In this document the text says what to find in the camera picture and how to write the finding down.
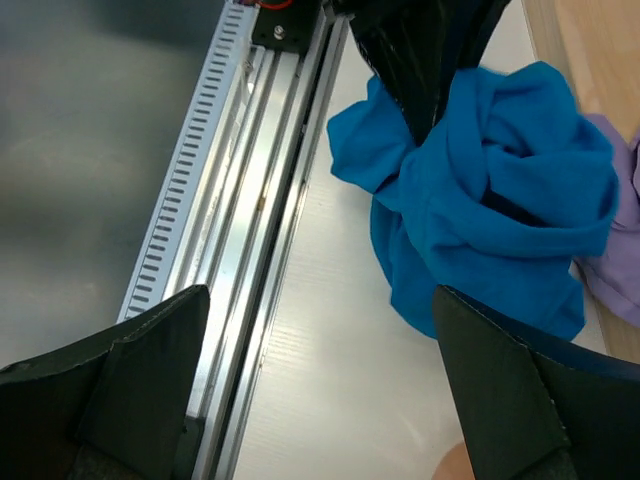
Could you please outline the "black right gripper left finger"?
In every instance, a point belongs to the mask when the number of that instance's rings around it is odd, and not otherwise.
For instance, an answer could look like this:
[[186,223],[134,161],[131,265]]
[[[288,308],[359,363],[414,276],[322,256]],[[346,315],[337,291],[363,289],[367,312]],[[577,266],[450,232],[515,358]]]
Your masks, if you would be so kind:
[[81,417],[77,479],[187,479],[204,421],[187,411],[209,312],[191,286],[125,321]]

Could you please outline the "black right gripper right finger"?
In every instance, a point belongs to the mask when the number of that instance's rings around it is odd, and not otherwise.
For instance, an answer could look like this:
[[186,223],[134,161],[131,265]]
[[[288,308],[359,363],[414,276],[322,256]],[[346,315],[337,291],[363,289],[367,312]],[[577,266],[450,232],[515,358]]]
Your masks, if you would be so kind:
[[572,478],[571,442],[528,348],[452,289],[437,287],[432,308],[476,478]]

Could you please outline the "blue t shirt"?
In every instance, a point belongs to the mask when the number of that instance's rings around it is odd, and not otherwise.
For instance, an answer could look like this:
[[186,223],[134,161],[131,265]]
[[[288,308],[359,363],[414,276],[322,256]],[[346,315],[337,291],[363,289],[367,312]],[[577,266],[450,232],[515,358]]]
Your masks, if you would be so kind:
[[436,334],[440,285],[557,337],[585,324],[571,263],[600,255],[618,205],[613,150],[544,62],[463,69],[416,143],[372,78],[328,123],[332,174],[370,194],[370,238],[391,306]]

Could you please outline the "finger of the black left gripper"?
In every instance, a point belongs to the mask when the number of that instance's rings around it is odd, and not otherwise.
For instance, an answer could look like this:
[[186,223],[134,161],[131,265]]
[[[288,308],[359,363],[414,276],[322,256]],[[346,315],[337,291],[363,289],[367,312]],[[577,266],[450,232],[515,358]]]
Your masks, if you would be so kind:
[[509,0],[346,1],[361,56],[420,145],[443,117],[459,69],[479,65]]

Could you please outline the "lavender t shirt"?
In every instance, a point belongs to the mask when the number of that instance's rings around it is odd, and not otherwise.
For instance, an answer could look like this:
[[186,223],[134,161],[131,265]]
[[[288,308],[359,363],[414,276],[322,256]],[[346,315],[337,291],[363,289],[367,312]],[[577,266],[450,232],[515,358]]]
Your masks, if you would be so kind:
[[602,114],[587,118],[611,143],[613,166],[619,179],[617,214],[605,252],[578,260],[586,284],[614,315],[639,325],[639,138],[626,142]]

